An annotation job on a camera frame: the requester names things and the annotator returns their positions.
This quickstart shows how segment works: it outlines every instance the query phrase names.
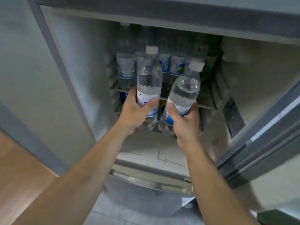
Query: white bottle cap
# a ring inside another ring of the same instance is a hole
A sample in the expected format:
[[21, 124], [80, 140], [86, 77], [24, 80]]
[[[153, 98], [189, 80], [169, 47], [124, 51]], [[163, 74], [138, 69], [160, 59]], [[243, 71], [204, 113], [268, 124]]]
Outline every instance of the white bottle cap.
[[130, 26], [130, 23], [126, 23], [126, 22], [120, 22], [121, 26]]
[[201, 72], [205, 66], [204, 60], [201, 59], [192, 59], [189, 64], [189, 68], [196, 72]]
[[146, 54], [158, 54], [158, 46], [146, 46]]

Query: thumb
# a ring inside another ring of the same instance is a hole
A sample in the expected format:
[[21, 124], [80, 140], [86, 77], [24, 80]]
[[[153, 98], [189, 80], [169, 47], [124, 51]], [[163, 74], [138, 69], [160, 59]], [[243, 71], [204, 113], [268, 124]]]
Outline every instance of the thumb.
[[173, 121], [181, 119], [181, 116], [179, 115], [178, 110], [176, 109], [176, 107], [174, 106], [174, 104], [172, 102], [167, 103], [167, 111], [170, 114]]
[[158, 105], [158, 100], [157, 98], [152, 98], [149, 100], [143, 107], [142, 110], [145, 112], [147, 115], [150, 111], [152, 111], [156, 106]]

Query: refrigerator door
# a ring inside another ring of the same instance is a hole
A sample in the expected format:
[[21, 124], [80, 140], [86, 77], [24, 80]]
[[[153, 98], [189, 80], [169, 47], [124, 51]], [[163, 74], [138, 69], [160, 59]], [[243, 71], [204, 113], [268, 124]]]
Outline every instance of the refrigerator door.
[[190, 183], [119, 165], [105, 185], [114, 202], [156, 216], [170, 216], [195, 198]]

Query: refrigerator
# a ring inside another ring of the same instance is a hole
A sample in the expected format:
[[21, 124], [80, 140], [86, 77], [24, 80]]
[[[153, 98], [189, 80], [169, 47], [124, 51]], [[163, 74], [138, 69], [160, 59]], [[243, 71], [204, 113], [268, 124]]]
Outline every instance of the refrigerator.
[[[232, 188], [299, 153], [287, 149], [300, 133], [298, 16], [187, 0], [27, 1], [96, 141], [117, 121], [127, 92], [118, 85], [114, 45], [125, 22], [223, 37], [231, 60], [219, 56], [201, 88], [200, 141]], [[125, 140], [106, 187], [118, 203], [155, 215], [194, 198], [183, 151], [157, 128]]]

